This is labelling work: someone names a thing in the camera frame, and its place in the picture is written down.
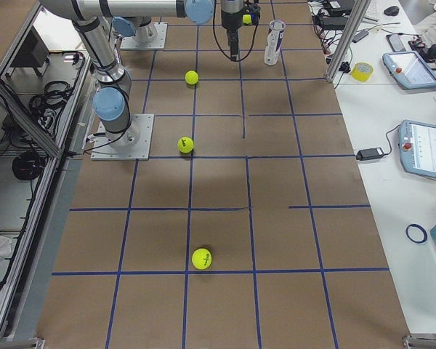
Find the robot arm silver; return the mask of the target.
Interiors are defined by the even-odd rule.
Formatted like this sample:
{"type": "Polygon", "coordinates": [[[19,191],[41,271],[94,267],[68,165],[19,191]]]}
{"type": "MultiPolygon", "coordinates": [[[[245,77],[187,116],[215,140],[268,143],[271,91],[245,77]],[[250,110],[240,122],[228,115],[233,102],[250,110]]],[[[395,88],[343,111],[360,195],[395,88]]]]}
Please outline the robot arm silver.
{"type": "Polygon", "coordinates": [[[127,38],[133,38],[139,43],[147,43],[154,40],[158,31],[151,17],[120,17],[112,19],[115,32],[127,38]]]}
{"type": "Polygon", "coordinates": [[[105,34],[100,19],[115,20],[128,17],[178,17],[188,18],[202,25],[216,18],[216,6],[221,6],[221,24],[226,30],[231,62],[240,62],[238,31],[243,26],[243,16],[250,15],[258,26],[260,6],[258,1],[41,1],[40,4],[53,15],[70,20],[94,63],[96,77],[101,87],[113,87],[128,109],[131,79],[105,34]]]}

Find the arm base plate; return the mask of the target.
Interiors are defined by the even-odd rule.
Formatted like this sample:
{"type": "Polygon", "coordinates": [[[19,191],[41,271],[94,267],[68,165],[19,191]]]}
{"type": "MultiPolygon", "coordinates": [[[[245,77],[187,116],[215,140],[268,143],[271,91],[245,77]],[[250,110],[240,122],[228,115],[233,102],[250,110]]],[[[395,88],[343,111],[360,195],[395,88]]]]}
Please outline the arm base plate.
{"type": "Polygon", "coordinates": [[[134,36],[124,37],[121,50],[124,51],[150,51],[164,49],[166,43],[168,23],[151,22],[137,29],[134,36]]]}
{"type": "Polygon", "coordinates": [[[102,122],[99,122],[98,132],[104,133],[94,141],[94,151],[91,151],[93,161],[127,161],[138,159],[147,161],[150,155],[150,145],[153,133],[154,115],[151,113],[133,113],[131,126],[124,135],[107,133],[102,122]]]}

